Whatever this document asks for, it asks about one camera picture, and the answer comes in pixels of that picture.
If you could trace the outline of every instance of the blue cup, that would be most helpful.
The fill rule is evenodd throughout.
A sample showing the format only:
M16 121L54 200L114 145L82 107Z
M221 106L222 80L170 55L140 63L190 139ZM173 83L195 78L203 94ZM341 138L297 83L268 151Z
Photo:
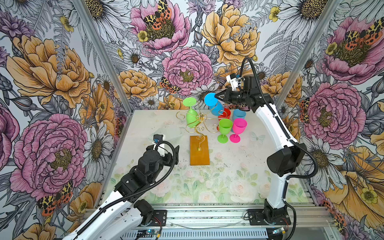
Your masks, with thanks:
M219 116L221 115L223 112L220 112L219 111L222 111L224 110L224 107L223 107L223 104L221 104L220 102L217 102L217 105L213 105L213 106L209 106L209 109L212 109L211 110L211 113L215 116Z
M204 98L204 103L209 106L213 107L218 102L218 99L215 98L215 93L208 93Z
M242 118L242 119L245 119L245 115L247 114L247 112L244 112L244 111L241 111L240 109L235 109L232 113L232 122L235 120L235 119L238 119L238 118Z

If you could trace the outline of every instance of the orange wooden board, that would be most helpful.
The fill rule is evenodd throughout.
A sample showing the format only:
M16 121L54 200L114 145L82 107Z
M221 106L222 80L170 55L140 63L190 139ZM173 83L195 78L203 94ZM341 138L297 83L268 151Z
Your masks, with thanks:
M200 144L201 150L198 150L199 142L197 136L190 136L190 164L192 166L197 165L209 165L209 151L208 151L208 138L205 136L205 140Z

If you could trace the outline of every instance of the pink wine glass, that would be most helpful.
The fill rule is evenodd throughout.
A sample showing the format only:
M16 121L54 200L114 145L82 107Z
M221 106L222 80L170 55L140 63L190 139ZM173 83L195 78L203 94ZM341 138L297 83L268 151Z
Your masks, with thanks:
M232 130L235 134L232 134L229 137L229 140L233 143L240 142L240 136L239 134L242 134L247 127L247 121L242 118L237 118L233 121Z

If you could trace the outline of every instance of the table surface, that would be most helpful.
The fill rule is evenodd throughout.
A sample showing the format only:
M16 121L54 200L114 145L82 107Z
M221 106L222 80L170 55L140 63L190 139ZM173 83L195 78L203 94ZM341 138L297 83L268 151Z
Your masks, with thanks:
M202 131L208 139L210 165L190 166L189 137L197 134L186 132L185 119L176 118L178 111L134 112L105 196L113 191L114 185L123 175L137 165L146 147L151 145L153 135L163 133L174 146L180 145L179 164L164 182L142 198L151 204L262 204L268 195L271 180L266 159L274 153L274 149L271 137L256 114L247 112L245 120L248 126L240 135L239 143L228 141L221 144L217 141L220 133ZM207 127L218 124L217 117L211 114L208 117L216 119L206 120ZM158 179L167 170L168 167L164 167ZM308 202L298 179L291 179L287 201Z

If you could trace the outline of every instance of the red cup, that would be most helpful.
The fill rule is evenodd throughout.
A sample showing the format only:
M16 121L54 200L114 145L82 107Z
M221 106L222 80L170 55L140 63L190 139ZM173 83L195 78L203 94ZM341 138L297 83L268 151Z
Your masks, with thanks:
M231 116L231 110L229 110L228 108L224 108L224 112L221 115L219 115L217 118L220 121L223 118L229 119L230 116Z

